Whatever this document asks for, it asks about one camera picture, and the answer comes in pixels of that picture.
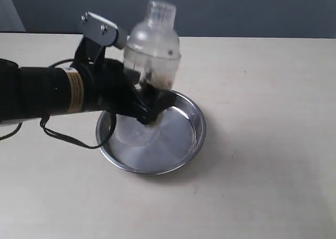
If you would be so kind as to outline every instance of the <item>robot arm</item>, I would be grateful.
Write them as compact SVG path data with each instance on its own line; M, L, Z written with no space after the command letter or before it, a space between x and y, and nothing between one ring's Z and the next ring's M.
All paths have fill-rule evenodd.
M82 40L73 59L49 67L19 67L0 59L0 125L18 124L41 118L40 126L51 137L95 149L112 136L116 114L134 117L142 124L155 121L158 114L175 103L176 94L150 84L136 90L139 78L123 63L105 58L106 47L122 49L127 34L114 23L93 13L81 17ZM70 67L57 67L71 62ZM50 116L105 110L110 112L109 136L102 144L90 147L46 127Z

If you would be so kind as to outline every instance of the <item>clear plastic bottle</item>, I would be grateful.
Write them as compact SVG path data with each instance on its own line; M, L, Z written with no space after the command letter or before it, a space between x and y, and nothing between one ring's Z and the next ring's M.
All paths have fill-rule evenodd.
M160 89L171 90L179 68L180 40L174 31L176 7L164 1L149 1L145 19L137 24L124 48L124 67L140 73ZM130 146L149 144L157 134L164 113L157 121L144 126L136 119L117 116L115 137Z

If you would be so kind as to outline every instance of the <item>bottle lid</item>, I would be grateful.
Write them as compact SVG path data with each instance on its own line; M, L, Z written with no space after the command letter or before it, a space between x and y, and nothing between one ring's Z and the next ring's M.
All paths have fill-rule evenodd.
M165 1L150 0L147 16L151 26L159 28L174 28L176 6Z

